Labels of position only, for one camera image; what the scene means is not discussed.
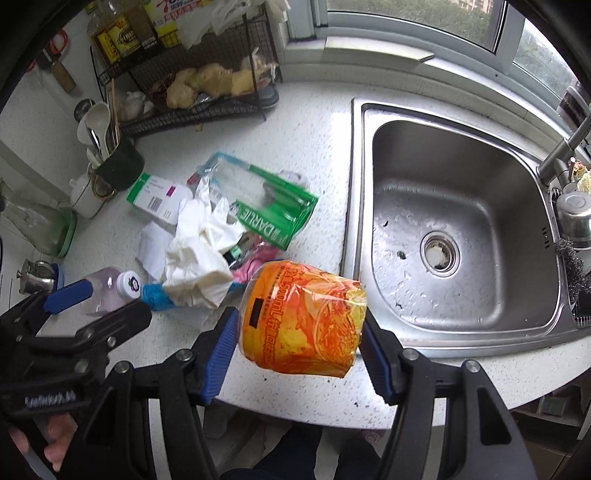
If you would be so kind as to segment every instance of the window sill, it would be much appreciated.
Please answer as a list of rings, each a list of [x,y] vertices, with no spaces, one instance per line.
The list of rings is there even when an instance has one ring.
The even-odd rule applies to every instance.
[[[421,54],[409,54],[405,49],[413,47],[403,44],[379,42],[390,46],[364,44],[364,48],[357,49],[354,46],[358,38],[334,38],[290,41],[283,49],[281,64],[285,79],[361,83],[419,93],[494,117],[546,150],[570,135],[552,106],[512,78],[476,60],[468,59],[475,64],[474,69],[469,69],[428,55],[427,50],[415,48]],[[520,125],[523,122],[530,126]]]

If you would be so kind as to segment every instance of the window frame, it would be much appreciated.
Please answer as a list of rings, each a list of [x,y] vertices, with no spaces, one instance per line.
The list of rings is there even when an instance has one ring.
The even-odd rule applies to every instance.
[[[327,0],[292,2],[291,10],[288,12],[288,28],[290,38],[294,41],[325,39],[329,36],[360,37],[432,51],[436,59],[443,59],[484,75],[518,95],[531,97],[533,94],[544,104],[555,109],[561,98],[531,73],[514,63],[525,17],[513,6],[507,3],[505,5],[504,19],[494,52],[456,35],[407,20],[329,11]],[[295,31],[306,36],[294,35]]]

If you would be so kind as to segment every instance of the human hand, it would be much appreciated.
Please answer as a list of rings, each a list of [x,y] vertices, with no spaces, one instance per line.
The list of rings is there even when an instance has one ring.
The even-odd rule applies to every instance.
[[[76,429],[76,422],[67,413],[54,415],[47,422],[47,434],[51,439],[51,443],[45,447],[43,453],[56,472],[60,471],[61,463],[64,461]],[[27,436],[18,429],[11,429],[9,432],[18,451],[22,454],[27,453],[31,448]]]

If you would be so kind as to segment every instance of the stainless steel pot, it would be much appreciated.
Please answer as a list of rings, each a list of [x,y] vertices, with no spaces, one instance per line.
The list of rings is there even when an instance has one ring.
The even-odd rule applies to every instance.
[[[52,292],[57,281],[53,267],[42,260],[35,263],[25,260],[22,268],[17,271],[17,278],[21,281],[18,291],[23,295],[36,291]]]
[[[591,196],[565,193],[556,200],[556,211],[562,236],[571,240],[576,250],[591,248]]]

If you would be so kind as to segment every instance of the stainless steel sink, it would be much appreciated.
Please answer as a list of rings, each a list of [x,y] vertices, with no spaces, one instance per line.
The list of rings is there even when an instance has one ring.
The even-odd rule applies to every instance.
[[[438,357],[582,335],[538,159],[428,112],[354,100],[353,117],[342,274],[382,328]]]

